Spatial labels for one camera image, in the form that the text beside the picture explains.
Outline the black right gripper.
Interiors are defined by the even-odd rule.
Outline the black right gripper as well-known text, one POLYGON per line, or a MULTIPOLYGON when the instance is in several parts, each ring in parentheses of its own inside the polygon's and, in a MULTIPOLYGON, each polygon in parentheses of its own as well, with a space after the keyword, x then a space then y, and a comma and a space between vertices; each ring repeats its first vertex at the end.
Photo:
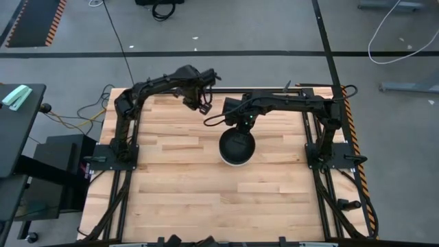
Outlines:
MULTIPOLYGON (((222 113, 224 114, 225 124, 227 126, 234 126, 238 132, 245 134, 245 143, 252 144, 250 130, 255 124, 257 114, 250 109, 249 105, 244 105, 242 100, 227 97, 224 101, 222 113)), ((239 133, 235 133, 234 142, 242 143, 239 133)))

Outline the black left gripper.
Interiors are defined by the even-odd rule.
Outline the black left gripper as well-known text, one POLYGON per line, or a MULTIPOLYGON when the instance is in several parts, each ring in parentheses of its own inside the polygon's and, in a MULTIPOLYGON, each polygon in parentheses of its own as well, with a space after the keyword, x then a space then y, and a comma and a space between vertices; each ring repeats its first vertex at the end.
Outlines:
POLYGON ((183 104, 191 110, 199 109, 201 114, 207 115, 212 109, 212 104, 204 103, 198 108, 198 100, 206 87, 213 86, 220 80, 217 72, 214 69, 199 72, 195 67, 185 65, 176 70, 175 79, 181 81, 178 91, 185 97, 183 104))

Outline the dark bowl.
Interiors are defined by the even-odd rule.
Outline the dark bowl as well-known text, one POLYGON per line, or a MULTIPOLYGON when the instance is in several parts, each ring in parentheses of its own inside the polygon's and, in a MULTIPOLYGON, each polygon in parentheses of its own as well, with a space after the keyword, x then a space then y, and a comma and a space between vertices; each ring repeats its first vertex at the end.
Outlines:
POLYGON ((237 131, 236 128, 229 128, 226 130, 219 139, 219 152, 228 153, 253 153, 256 149, 256 141, 252 135, 252 144, 246 144, 244 135, 237 131), (235 133, 241 135, 242 143, 234 142, 235 133))

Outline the white bowl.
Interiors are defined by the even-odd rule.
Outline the white bowl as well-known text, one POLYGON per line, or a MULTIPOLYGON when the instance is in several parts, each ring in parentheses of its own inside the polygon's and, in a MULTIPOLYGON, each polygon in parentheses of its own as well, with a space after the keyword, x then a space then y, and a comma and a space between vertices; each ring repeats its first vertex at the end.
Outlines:
POLYGON ((253 153, 228 153, 220 152, 221 159, 231 167, 241 167, 246 165, 253 157, 253 153))

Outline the orange black hazard strip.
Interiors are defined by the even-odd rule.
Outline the orange black hazard strip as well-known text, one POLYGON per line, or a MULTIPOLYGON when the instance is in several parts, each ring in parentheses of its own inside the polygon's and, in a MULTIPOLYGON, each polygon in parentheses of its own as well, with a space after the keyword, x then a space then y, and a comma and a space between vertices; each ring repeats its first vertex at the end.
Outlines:
MULTIPOLYGON (((351 143, 354 150, 354 154, 360 155, 360 149, 358 145, 357 135, 355 132, 355 126, 353 121, 353 116, 351 112, 350 103, 348 101, 348 98, 354 96, 354 94, 357 93, 357 89, 354 85, 348 85, 348 86, 341 86, 341 92, 344 98, 344 105, 346 109, 346 116, 347 116, 347 122, 349 131, 351 134, 351 143)), ((368 228, 370 229, 370 237, 372 239, 378 239, 379 238, 379 220, 377 217, 377 213, 375 211, 375 208, 372 205, 372 202, 370 200, 370 194, 368 190, 368 184, 366 180, 366 175, 364 171, 364 161, 360 161, 357 167, 355 168, 354 174, 357 174, 359 177, 359 193, 361 197, 365 200, 366 203, 366 223, 368 225, 368 228)))

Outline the black equipment box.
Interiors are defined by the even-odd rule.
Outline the black equipment box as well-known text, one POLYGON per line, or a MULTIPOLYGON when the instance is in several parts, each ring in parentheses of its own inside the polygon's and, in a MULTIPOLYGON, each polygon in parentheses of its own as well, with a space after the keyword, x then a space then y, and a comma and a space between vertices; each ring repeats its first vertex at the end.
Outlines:
POLYGON ((82 134, 54 136, 38 144, 33 157, 20 156, 14 171, 31 182, 14 220, 50 220, 82 211, 91 179, 84 157, 93 153, 95 144, 82 134))

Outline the grey furniture leg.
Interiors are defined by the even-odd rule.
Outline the grey furniture leg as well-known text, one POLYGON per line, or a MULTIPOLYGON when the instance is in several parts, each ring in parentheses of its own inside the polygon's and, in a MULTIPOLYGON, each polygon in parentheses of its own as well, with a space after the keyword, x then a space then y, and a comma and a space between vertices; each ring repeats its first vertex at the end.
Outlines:
POLYGON ((425 4, 419 0, 359 0, 357 7, 359 9, 391 9, 395 7, 396 10, 417 11, 423 9, 425 4))
POLYGON ((411 93, 436 93, 439 94, 439 69, 420 82, 382 82, 379 90, 385 91, 405 91, 411 93))

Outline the mint green stapler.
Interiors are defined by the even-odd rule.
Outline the mint green stapler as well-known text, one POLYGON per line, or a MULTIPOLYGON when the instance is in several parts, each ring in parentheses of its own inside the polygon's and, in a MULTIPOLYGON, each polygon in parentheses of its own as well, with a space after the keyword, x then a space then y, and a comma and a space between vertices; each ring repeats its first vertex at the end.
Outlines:
POLYGON ((8 106, 10 110, 17 111, 32 91, 29 86, 22 84, 6 95, 1 103, 8 106))

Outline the black side desk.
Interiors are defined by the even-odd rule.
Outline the black side desk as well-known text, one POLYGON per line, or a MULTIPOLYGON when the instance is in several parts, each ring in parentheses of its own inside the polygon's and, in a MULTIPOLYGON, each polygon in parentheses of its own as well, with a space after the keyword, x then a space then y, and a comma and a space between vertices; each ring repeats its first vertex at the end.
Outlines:
POLYGON ((0 178, 13 174, 47 88, 45 84, 27 86, 32 92, 19 109, 13 111, 1 101, 19 87, 19 84, 0 85, 0 104, 3 105, 0 108, 0 178))

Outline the black mat with orange edges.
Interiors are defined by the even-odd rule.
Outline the black mat with orange edges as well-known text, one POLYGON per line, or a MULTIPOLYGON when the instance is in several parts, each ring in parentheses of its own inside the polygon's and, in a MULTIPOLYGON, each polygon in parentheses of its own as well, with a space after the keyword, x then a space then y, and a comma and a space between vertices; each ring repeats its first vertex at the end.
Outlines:
POLYGON ((7 48, 49 47, 67 0, 24 0, 5 40, 7 48))

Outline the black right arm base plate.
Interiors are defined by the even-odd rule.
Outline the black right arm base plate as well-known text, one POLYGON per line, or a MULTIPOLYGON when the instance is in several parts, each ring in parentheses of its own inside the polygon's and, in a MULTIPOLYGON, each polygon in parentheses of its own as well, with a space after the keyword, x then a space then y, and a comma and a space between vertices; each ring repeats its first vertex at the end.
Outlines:
POLYGON ((310 169, 351 169, 355 167, 351 148, 347 143, 334 143, 330 155, 322 156, 316 143, 305 145, 307 164, 310 169))

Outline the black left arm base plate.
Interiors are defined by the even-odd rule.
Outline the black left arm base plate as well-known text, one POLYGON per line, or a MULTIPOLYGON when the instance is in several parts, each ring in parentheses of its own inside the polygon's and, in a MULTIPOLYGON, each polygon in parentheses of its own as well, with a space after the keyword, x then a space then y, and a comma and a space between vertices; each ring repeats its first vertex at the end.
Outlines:
POLYGON ((88 159, 91 170, 130 171, 137 168, 139 145, 130 146, 127 161, 121 161, 109 145, 96 145, 93 155, 88 159))

